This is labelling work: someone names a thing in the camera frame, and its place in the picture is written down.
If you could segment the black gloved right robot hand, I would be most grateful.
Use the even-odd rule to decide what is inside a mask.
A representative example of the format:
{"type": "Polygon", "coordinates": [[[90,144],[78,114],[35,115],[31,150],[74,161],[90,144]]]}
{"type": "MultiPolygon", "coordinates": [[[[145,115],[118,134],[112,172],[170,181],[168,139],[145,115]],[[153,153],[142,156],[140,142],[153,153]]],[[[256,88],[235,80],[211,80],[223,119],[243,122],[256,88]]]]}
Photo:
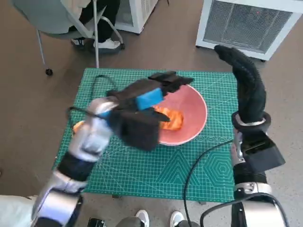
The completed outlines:
{"type": "Polygon", "coordinates": [[[238,114],[245,124],[260,122],[266,105],[266,91],[255,64],[236,48],[216,45],[219,58],[232,67],[237,80],[238,114]]]}

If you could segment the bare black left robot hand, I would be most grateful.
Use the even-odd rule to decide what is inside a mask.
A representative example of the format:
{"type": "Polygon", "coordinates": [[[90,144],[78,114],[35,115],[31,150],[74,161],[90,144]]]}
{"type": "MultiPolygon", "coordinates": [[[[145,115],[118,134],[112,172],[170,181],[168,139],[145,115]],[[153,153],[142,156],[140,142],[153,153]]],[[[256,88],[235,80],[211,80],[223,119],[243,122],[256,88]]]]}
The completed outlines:
{"type": "Polygon", "coordinates": [[[110,90],[107,96],[115,97],[121,110],[147,111],[159,121],[170,122],[169,117],[156,113],[153,107],[162,102],[168,93],[174,93],[193,81],[193,78],[180,76],[175,71],[157,72],[123,90],[110,90]]]}

